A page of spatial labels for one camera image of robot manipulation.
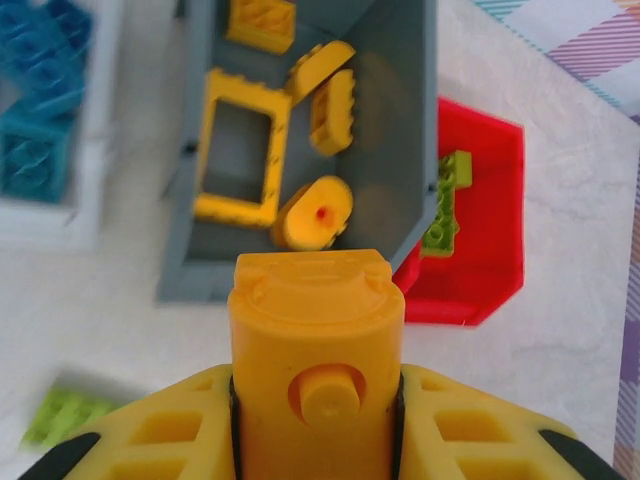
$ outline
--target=red dot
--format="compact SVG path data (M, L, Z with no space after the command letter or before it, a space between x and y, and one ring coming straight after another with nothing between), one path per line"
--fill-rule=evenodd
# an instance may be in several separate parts
M316 218L318 220L324 220L327 217L328 213L329 212L327 211L327 207L320 207L316 212Z

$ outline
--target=blue lego brick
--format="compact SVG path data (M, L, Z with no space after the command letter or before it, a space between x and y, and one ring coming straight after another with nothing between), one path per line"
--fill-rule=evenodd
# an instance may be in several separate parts
M40 10L53 20L72 50L73 60L84 64L91 43L93 18L70 0L49 0Z
M40 118L70 112L82 103L79 62L50 19L21 0L0 0L0 65L24 92L24 107Z
M41 120L20 102L0 116L0 194L58 203L66 190L75 116Z

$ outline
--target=green lego brick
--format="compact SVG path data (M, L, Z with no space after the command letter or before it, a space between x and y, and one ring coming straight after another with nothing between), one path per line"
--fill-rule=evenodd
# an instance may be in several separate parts
M454 238L460 230L455 212L455 176L444 170L438 180L438 209L436 218L422 237L423 257L450 257Z
M440 160L440 174L453 173L456 180L456 188L469 188L473 184L471 168L471 153L456 150Z
M54 386L40 404L22 443L51 448L73 430L122 405L75 389Z

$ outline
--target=yellow arch brick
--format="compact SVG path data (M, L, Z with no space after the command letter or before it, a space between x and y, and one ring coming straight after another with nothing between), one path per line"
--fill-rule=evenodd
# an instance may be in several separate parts
M219 68L214 68L207 74L205 88L198 155L198 185L202 186L206 174L218 100L271 117L271 136L261 203L201 192L196 196L194 215L202 220L269 227L278 213L291 97L283 90L271 90L263 84L247 82L242 76L227 75Z
M320 87L311 104L311 144L330 157L353 141L353 70L341 70Z
M289 72L285 90L297 105L322 82L344 65L356 51L348 43L334 40L324 47L316 45L303 55Z
M286 52L295 36L296 6L282 0L231 0L227 39L267 52Z

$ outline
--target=gray plastic tray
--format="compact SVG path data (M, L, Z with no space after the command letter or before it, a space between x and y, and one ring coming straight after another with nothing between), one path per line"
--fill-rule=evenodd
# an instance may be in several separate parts
M205 74L230 74L282 88L289 69L314 45L341 39L356 49L354 142L335 158L309 143L311 99L291 112L280 204L302 185L337 174L351 187L354 210L334 248L375 248L394 271L435 216L435 0L298 0L296 37L282 56L224 39L229 0L185 0L176 10L188 28L181 152L168 193L174 202L158 298L224 300L239 254L278 251L268 230L194 221L196 159ZM205 191L257 200L269 119L231 105L216 108Z

